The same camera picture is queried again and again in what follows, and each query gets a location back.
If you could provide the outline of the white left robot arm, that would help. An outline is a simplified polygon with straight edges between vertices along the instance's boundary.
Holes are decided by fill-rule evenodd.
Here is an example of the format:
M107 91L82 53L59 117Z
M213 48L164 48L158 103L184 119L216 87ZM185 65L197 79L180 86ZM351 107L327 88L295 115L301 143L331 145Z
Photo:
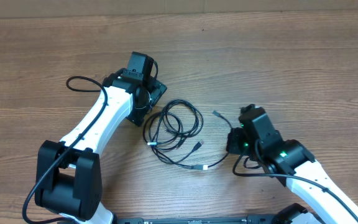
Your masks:
M167 86L149 72L122 68L97 83L99 97L80 123L38 152L36 183L28 199L58 216L49 223L112 223L101 203L100 157L124 119L140 126Z

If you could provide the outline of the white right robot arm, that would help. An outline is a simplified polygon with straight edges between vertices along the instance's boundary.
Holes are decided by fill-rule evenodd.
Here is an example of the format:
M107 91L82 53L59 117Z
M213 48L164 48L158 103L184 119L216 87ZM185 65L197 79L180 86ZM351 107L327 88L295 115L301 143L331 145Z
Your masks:
M276 178L306 202L325 223L358 223L358 206L332 181L314 155L299 141L284 141L279 132L254 138L243 128L232 128L226 151L238 154L232 173L239 177ZM244 158L257 163L262 173L236 171Z

